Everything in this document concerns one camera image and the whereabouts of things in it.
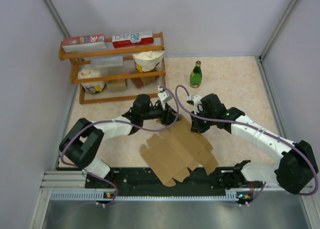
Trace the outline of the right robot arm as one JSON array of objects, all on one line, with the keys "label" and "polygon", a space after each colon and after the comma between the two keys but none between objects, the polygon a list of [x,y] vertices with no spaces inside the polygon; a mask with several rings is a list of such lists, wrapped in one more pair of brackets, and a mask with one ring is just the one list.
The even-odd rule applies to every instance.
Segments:
[{"label": "right robot arm", "polygon": [[219,97],[208,94],[188,96],[193,106],[191,130],[202,134],[212,126],[247,140],[273,159],[272,163],[246,161],[233,174],[233,181],[245,187],[252,181],[278,184],[297,195],[319,172],[312,146],[274,134],[250,119],[236,107],[226,108]]}]

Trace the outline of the brown cardboard box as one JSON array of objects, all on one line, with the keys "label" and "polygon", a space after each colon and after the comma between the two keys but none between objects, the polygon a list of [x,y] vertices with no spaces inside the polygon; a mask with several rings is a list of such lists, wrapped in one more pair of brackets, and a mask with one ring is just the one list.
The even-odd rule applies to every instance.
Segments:
[{"label": "brown cardboard box", "polygon": [[218,167],[213,146],[201,134],[191,131],[183,116],[172,127],[154,134],[143,144],[140,155],[166,187],[174,187],[191,176],[198,166],[208,176]]}]

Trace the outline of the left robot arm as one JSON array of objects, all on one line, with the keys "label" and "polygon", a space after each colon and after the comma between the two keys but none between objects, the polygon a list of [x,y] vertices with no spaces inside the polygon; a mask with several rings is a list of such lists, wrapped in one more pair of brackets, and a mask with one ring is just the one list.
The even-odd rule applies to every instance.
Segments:
[{"label": "left robot arm", "polygon": [[91,122],[80,118],[59,145],[61,157],[66,156],[76,167],[94,175],[102,187],[109,187],[114,180],[111,168],[97,157],[103,139],[129,136],[139,130],[160,132],[143,127],[144,121],[158,119],[169,128],[178,120],[178,112],[168,105],[175,99],[174,95],[164,90],[157,96],[158,100],[152,104],[147,94],[139,94],[132,107],[114,119]]}]

